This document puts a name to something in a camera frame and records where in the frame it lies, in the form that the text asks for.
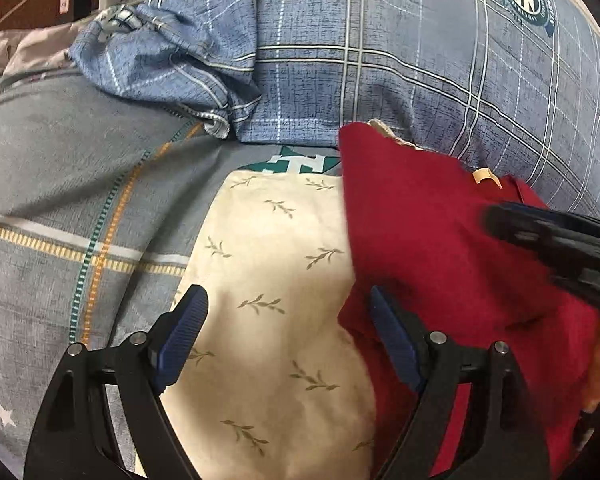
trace blue gripper pad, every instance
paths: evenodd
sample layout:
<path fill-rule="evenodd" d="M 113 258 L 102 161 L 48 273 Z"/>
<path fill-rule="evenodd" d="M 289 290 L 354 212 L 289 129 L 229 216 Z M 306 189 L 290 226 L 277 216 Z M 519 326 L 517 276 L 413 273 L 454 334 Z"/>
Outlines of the blue gripper pad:
<path fill-rule="evenodd" d="M 386 349 L 398 380 L 412 391 L 421 392 L 426 379 L 418 371 L 418 353 L 402 323 L 395 315 L 382 290 L 373 286 L 369 300 L 369 315 Z"/>
<path fill-rule="evenodd" d="M 169 319 L 173 328 L 171 333 L 166 335 L 162 347 L 157 349 L 155 362 L 152 363 L 155 369 L 152 382 L 157 394 L 163 393 L 167 386 L 175 384 L 178 380 L 207 313 L 206 290 L 199 285 L 191 285 L 176 308 L 168 314 L 163 314 L 173 316 Z"/>

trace red fabric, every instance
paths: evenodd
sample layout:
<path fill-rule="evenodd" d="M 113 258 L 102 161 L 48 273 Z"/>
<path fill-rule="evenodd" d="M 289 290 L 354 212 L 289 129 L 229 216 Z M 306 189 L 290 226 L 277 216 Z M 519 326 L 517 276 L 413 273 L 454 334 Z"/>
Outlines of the red fabric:
<path fill-rule="evenodd" d="M 414 405 L 398 382 L 366 312 L 372 285 L 385 286 L 429 330 L 461 345 L 506 341 L 522 369 L 546 433 L 552 471 L 571 458 L 597 315 L 550 284 L 547 270 L 522 249 L 480 227 L 487 204 L 544 206 L 510 176 L 476 184 L 449 156 L 398 145 L 366 124 L 340 130 L 349 242 L 356 285 L 339 315 L 368 367 L 376 394 L 377 471 Z M 434 472 L 455 453 L 466 405 L 456 402 Z"/>

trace blue plaid blanket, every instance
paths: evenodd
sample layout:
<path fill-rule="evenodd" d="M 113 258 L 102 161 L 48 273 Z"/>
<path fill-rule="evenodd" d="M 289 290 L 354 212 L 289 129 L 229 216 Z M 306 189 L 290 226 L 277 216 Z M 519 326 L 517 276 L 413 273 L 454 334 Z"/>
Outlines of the blue plaid blanket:
<path fill-rule="evenodd" d="M 218 137 L 334 146 L 379 118 L 600 218 L 600 34 L 577 0 L 141 0 L 71 54 L 103 90 L 180 103 Z"/>

